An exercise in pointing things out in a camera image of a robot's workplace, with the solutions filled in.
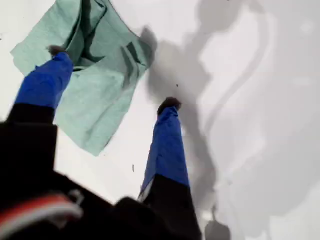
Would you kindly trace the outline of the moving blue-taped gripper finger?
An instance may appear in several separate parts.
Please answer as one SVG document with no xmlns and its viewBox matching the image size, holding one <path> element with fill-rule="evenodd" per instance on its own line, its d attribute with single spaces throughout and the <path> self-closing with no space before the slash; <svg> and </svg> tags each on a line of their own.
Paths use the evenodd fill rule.
<svg viewBox="0 0 320 240">
<path fill-rule="evenodd" d="M 50 45 L 47 50 L 51 59 L 24 78 L 7 122 L 53 124 L 74 65 L 64 48 Z"/>
</svg>

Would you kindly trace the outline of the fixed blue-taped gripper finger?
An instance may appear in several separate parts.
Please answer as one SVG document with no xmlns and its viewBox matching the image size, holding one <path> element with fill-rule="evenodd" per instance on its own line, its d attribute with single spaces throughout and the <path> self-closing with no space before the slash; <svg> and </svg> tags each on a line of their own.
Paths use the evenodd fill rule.
<svg viewBox="0 0 320 240">
<path fill-rule="evenodd" d="M 198 231 L 181 123 L 181 103 L 167 97 L 157 110 L 139 200 L 176 231 Z"/>
</svg>

